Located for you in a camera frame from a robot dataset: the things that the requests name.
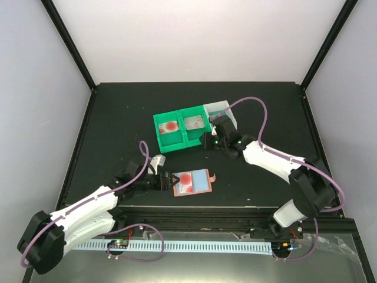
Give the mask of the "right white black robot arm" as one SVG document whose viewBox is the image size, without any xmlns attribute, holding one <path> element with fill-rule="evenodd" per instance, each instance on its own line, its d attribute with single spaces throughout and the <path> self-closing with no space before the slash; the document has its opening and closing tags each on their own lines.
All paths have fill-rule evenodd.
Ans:
<svg viewBox="0 0 377 283">
<path fill-rule="evenodd" d="M 292 156 L 248 134 L 242 135 L 227 116 L 214 119 L 212 130 L 203 133 L 200 142 L 206 150 L 219 150 L 231 159 L 243 158 L 246 163 L 261 167 L 288 183 L 292 198 L 256 227 L 264 229 L 272 238 L 282 237 L 298 221 L 328 212 L 329 205 L 341 192 L 319 158 Z"/>
</svg>

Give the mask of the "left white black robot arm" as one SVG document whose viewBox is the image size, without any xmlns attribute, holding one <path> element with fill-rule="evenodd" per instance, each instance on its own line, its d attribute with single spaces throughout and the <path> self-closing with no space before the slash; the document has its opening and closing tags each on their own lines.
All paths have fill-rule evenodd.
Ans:
<svg viewBox="0 0 377 283">
<path fill-rule="evenodd" d="M 178 184 L 179 178 L 161 171 L 162 166 L 158 157 L 131 161 L 125 171 L 76 203 L 51 213 L 37 212 L 17 244 L 21 265 L 45 274 L 79 244 L 100 235 L 121 235 L 127 222 L 120 201 L 138 191 L 165 191 Z"/>
</svg>

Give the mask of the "red circle credit card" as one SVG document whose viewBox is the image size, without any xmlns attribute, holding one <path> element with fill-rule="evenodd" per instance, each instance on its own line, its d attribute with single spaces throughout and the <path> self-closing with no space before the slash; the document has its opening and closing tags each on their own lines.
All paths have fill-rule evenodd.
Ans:
<svg viewBox="0 0 377 283">
<path fill-rule="evenodd" d="M 190 172 L 180 173 L 176 191 L 179 195 L 193 192 L 193 178 Z"/>
</svg>

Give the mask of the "pink leather card holder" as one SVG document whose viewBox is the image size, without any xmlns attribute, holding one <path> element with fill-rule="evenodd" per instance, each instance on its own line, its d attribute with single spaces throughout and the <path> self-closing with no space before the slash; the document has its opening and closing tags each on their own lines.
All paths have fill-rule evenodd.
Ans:
<svg viewBox="0 0 377 283">
<path fill-rule="evenodd" d="M 202 193 L 210 193 L 212 192 L 212 183 L 216 181 L 216 175 L 210 176 L 208 169 L 199 169 L 199 170 L 191 170 L 187 171 L 192 174 L 193 178 L 193 192 L 192 193 L 186 193 L 183 195 L 179 195 L 176 191 L 176 186 L 173 188 L 174 196 L 180 197 L 180 196 L 190 196 L 190 195 L 198 195 Z M 179 172 L 174 173 L 173 175 L 177 176 L 180 173 L 185 172 Z"/>
</svg>

